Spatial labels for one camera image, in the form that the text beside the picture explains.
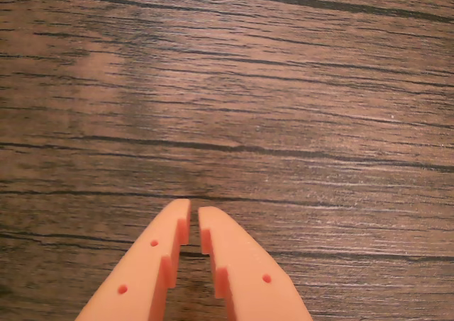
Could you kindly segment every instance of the red hole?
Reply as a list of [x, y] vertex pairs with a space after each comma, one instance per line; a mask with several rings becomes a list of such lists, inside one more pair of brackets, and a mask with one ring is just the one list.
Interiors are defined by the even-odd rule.
[[268, 275], [268, 274], [263, 275], [262, 279], [263, 279], [263, 281], [265, 281], [266, 283], [271, 283], [271, 276]]
[[126, 291], [128, 291], [128, 287], [125, 284], [118, 287], [118, 294], [124, 294]]

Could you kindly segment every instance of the wooden table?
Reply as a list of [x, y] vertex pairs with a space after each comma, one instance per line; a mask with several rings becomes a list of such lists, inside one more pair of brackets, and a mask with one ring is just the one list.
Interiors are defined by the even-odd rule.
[[[1, 0], [0, 320], [73, 320], [176, 197], [317, 320], [454, 320], [454, 0]], [[225, 320], [196, 211], [166, 320]]]

